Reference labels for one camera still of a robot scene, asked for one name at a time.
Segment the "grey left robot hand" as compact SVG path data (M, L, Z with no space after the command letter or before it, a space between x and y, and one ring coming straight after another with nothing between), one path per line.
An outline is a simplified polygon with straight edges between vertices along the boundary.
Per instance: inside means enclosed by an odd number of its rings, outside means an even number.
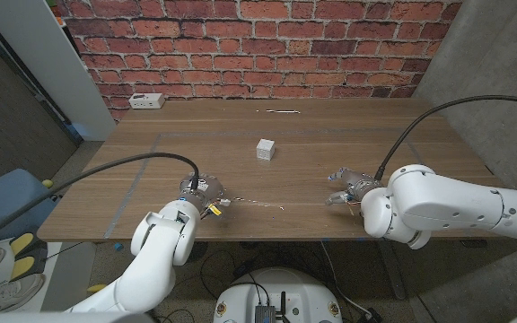
M224 209L231 205L232 200L224 196L223 185L213 175L200 173L197 179L197 188L193 189L195 179L193 172L180 182L180 199L187 200L195 205L200 213L200 219L208 215L221 216Z

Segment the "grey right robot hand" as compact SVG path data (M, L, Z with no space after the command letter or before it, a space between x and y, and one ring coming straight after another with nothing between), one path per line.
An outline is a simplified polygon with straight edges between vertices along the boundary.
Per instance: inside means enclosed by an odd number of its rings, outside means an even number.
M375 188L380 188L381 183L374 177L351 170L340 168L337 172L329 175L330 181L340 181L345 189L331 194L325 201L326 205L360 203L364 196Z

